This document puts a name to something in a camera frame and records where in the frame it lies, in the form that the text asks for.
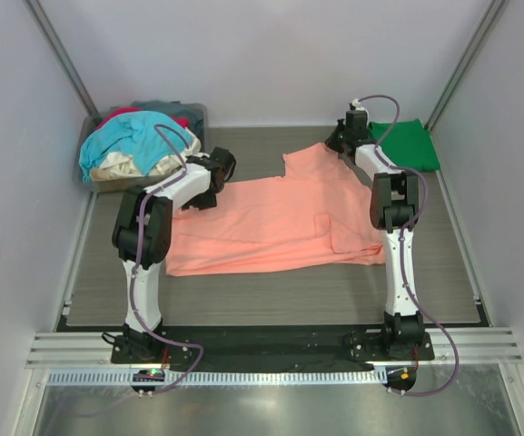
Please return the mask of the salmon pink t-shirt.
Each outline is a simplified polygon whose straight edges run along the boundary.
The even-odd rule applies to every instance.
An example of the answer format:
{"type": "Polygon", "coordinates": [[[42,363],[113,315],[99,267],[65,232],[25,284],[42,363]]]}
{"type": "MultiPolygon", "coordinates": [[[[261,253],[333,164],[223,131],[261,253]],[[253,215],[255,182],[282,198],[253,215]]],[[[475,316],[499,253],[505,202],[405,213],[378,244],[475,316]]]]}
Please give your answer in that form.
{"type": "Polygon", "coordinates": [[[173,218],[165,259],[176,277],[382,264],[370,189],[324,144],[283,155],[282,176],[228,183],[212,209],[173,218]]]}

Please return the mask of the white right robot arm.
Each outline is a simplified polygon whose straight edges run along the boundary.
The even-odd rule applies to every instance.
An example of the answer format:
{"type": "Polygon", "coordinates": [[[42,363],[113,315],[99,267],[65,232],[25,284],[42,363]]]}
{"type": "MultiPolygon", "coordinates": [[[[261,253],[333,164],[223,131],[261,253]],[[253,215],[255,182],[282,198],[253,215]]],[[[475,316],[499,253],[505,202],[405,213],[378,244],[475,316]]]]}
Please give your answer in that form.
{"type": "Polygon", "coordinates": [[[419,177],[395,164],[370,136],[369,114],[351,104],[337,121],[326,146],[351,157],[371,180],[370,221],[380,232],[385,254],[387,296],[381,326],[381,352],[390,360],[410,360],[424,341],[424,321],[413,301],[412,240],[420,210],[419,177]]]}

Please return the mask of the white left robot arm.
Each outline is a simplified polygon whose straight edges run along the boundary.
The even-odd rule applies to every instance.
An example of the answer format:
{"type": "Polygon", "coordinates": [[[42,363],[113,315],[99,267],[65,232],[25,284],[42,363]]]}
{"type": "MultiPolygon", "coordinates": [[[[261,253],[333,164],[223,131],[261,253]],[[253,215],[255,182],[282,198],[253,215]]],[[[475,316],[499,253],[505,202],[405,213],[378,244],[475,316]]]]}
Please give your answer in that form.
{"type": "Polygon", "coordinates": [[[210,154],[188,157],[159,183],[125,191],[112,244],[126,273],[127,313],[120,335],[103,335],[113,346],[113,363],[156,362],[166,350],[158,336],[163,327],[159,279],[172,242],[173,216],[181,209],[215,207],[235,165],[231,152],[216,147],[210,154]]]}

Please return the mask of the clear plastic bin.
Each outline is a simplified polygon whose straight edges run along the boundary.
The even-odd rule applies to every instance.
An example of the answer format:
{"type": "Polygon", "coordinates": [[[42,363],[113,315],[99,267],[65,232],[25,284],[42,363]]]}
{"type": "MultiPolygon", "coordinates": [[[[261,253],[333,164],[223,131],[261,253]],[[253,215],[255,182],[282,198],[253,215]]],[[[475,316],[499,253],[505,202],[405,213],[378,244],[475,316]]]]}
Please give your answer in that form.
{"type": "Polygon", "coordinates": [[[85,117],[79,133],[74,181],[97,193],[161,181],[181,167],[181,157],[207,152],[208,114],[203,104],[136,101],[85,117]]]}

